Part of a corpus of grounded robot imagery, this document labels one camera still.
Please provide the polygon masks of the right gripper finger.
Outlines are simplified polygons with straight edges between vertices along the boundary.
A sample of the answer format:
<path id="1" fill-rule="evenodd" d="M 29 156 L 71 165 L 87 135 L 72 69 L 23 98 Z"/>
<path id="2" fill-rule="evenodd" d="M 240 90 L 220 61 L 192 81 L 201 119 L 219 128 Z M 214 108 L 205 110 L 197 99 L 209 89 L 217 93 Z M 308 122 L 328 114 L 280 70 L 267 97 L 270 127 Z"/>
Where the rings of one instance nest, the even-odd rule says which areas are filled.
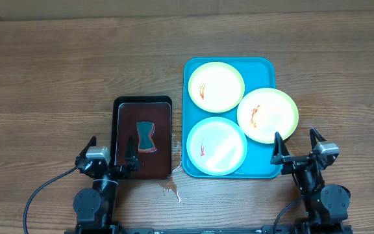
<path id="1" fill-rule="evenodd" d="M 280 135 L 279 132 L 275 133 L 274 148 L 272 153 L 272 158 L 270 160 L 271 164 L 280 165 L 287 164 L 291 161 L 290 153 Z"/>
<path id="2" fill-rule="evenodd" d="M 326 140 L 319 134 L 319 132 L 312 127 L 310 129 L 310 142 L 312 150 L 320 150 L 323 148 L 323 142 Z"/>

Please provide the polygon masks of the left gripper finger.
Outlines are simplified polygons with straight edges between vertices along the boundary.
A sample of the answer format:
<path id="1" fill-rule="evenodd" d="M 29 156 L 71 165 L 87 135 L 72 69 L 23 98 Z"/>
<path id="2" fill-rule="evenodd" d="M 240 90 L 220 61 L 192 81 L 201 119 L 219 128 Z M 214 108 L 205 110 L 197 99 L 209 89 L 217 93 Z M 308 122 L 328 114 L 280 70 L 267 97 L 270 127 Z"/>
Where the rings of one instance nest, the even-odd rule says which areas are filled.
<path id="1" fill-rule="evenodd" d="M 133 138 L 130 136 L 127 141 L 127 147 L 125 150 L 125 162 L 127 163 L 126 167 L 128 171 L 139 171 L 140 163 L 138 160 L 137 151 L 134 147 Z"/>
<path id="2" fill-rule="evenodd" d="M 87 145 L 84 147 L 84 149 L 76 156 L 75 158 L 75 162 L 76 163 L 79 163 L 81 162 L 83 159 L 86 158 L 86 153 L 87 151 L 89 150 L 90 147 L 92 146 L 96 146 L 96 142 L 97 142 L 97 139 L 95 136 L 93 136 L 90 141 L 87 143 Z"/>

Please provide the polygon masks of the green orange sponge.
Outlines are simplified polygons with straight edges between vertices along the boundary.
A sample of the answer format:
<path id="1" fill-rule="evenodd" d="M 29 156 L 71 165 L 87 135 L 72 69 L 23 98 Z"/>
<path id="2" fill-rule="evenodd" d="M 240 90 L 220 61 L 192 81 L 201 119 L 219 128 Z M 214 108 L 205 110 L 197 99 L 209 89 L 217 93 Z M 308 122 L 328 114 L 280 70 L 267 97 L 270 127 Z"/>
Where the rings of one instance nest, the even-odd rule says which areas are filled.
<path id="1" fill-rule="evenodd" d="M 156 151 L 153 142 L 153 134 L 155 132 L 155 124 L 153 122 L 137 122 L 138 133 L 138 151 L 140 153 L 152 153 Z"/>

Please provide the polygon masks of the light blue plate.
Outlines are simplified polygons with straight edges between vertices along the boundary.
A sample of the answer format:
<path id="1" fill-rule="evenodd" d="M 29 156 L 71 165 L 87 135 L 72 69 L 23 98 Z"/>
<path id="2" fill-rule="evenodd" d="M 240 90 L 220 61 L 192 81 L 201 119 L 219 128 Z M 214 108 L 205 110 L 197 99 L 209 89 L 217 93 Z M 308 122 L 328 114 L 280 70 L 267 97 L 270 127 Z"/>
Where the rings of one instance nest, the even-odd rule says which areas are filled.
<path id="1" fill-rule="evenodd" d="M 223 117 L 209 117 L 192 127 L 186 140 L 192 164 L 208 176 L 226 176 L 243 164 L 247 140 L 238 124 Z"/>

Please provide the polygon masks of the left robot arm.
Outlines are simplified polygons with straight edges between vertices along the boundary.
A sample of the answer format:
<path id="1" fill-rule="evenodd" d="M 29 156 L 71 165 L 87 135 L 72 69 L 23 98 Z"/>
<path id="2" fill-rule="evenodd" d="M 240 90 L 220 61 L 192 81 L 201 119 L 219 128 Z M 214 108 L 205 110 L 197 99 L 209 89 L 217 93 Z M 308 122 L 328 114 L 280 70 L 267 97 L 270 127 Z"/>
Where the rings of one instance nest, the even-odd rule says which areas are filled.
<path id="1" fill-rule="evenodd" d="M 93 179 L 92 187 L 79 191 L 73 200 L 77 214 L 75 233 L 124 233 L 124 227 L 113 221 L 118 181 L 130 178 L 140 169 L 132 137 L 127 141 L 125 165 L 116 166 L 106 146 L 96 146 L 93 136 L 75 159 L 80 173 Z"/>

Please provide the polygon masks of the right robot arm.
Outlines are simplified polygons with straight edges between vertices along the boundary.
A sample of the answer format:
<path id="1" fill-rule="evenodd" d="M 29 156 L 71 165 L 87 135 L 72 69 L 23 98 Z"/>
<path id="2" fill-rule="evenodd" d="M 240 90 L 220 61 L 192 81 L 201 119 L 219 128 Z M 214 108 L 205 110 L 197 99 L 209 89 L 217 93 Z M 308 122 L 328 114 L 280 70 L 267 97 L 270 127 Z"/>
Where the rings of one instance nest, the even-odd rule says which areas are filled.
<path id="1" fill-rule="evenodd" d="M 280 133 L 275 133 L 271 164 L 281 165 L 281 174 L 290 174 L 301 197 L 287 205 L 276 217 L 272 226 L 262 229 L 264 233 L 352 233 L 351 226 L 343 225 L 348 219 L 347 209 L 350 191 L 341 185 L 326 185 L 321 171 L 332 165 L 340 149 L 325 140 L 315 128 L 310 129 L 312 149 L 308 155 L 292 156 Z M 281 216 L 292 206 L 303 202 L 306 216 L 292 225 L 279 226 Z"/>

